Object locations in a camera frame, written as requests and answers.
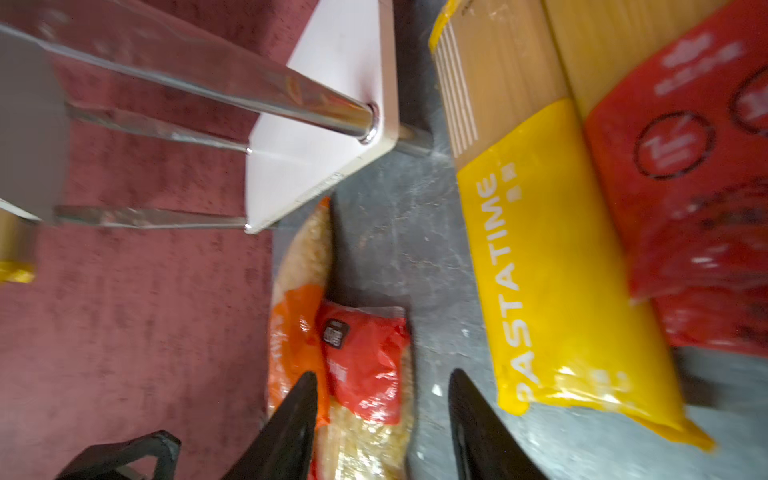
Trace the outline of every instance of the black circle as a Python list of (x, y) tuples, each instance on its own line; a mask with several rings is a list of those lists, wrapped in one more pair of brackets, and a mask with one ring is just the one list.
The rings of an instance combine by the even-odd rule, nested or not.
[[(693, 121), (698, 123), (704, 131), (707, 133), (707, 146), (704, 148), (704, 152), (701, 154), (701, 156), (694, 161), (692, 164), (685, 167), (683, 170), (680, 170), (678, 172), (675, 172), (673, 174), (666, 174), (666, 175), (657, 175), (649, 172), (648, 170), (643, 167), (643, 164), (640, 162), (640, 143), (642, 142), (645, 135), (648, 133), (648, 131), (651, 130), (656, 124), (667, 120), (668, 118), (673, 117), (683, 117), (683, 116), (689, 116)], [(637, 136), (637, 142), (634, 144), (634, 165), (637, 167), (637, 169), (645, 175), (646, 177), (653, 179), (653, 180), (672, 180), (674, 178), (682, 177), (683, 175), (691, 172), (692, 170), (698, 168), (704, 161), (710, 156), (712, 153), (712, 150), (715, 148), (715, 129), (712, 126), (712, 124), (703, 116), (699, 115), (696, 112), (689, 111), (689, 110), (679, 110), (679, 111), (673, 111), (668, 114), (661, 115), (660, 117), (656, 117), (652, 122), (650, 122), (642, 132), (640, 132), (640, 135)]]
[(736, 92), (733, 94), (733, 97), (730, 99), (730, 103), (728, 104), (728, 113), (730, 114), (730, 120), (741, 130), (746, 131), (747, 133), (750, 133), (752, 135), (760, 135), (762, 137), (768, 137), (768, 129), (765, 128), (758, 128), (754, 125), (750, 125), (746, 121), (744, 121), (739, 116), (739, 111), (737, 109), (737, 103), (739, 102), (739, 99), (744, 94), (744, 91), (747, 89), (747, 87), (750, 86), (750, 84), (757, 78), (759, 78), (762, 74), (765, 74), (768, 72), (768, 65), (762, 67), (760, 70), (756, 71), (755, 73), (751, 74), (749, 77), (746, 78), (739, 87), (736, 89)]

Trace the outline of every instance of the white striped pattern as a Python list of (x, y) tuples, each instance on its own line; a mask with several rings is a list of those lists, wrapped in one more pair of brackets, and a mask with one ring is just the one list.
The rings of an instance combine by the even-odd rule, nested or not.
[(464, 153), (478, 140), (478, 128), (472, 101), (469, 99), (467, 81), (458, 54), (456, 36), (450, 22), (440, 36), (435, 52), (435, 63), (440, 80), (445, 115), (454, 155)]

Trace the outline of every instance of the maroon carpet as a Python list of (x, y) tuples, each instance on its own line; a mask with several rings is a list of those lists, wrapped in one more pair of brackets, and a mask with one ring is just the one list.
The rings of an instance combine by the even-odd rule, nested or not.
[[(285, 62), (316, 0), (152, 0)], [(73, 99), (245, 140), (255, 115), (56, 58)], [(243, 214), (244, 156), (74, 124), (65, 203)], [(0, 286), (3, 478), (158, 429), (177, 478), (219, 478), (260, 427), (271, 236), (45, 227), (38, 278)]]

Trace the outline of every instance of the gray table surface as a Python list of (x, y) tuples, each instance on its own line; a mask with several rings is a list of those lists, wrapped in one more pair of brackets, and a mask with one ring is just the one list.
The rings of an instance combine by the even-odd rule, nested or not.
[[(336, 264), (329, 298), (408, 308), (414, 336), (416, 480), (457, 478), (449, 428), (451, 371), (464, 369), (495, 402), (488, 342), (458, 199), (445, 116), (427, 40), (443, 0), (395, 0), (401, 119), (435, 135), (429, 158), (392, 152), (333, 193)], [(313, 205), (280, 222), (275, 266)], [(768, 478), (768, 361), (680, 349), (688, 415), (719, 444), (712, 455), (669, 443), (622, 415), (534, 405), (495, 408), (551, 479)]]

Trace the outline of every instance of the black logo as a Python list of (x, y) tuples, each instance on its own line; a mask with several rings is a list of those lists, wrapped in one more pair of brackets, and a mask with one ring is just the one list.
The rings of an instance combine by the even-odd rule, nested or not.
[(337, 319), (330, 319), (323, 327), (323, 342), (335, 349), (344, 345), (346, 334), (349, 333), (349, 324)]

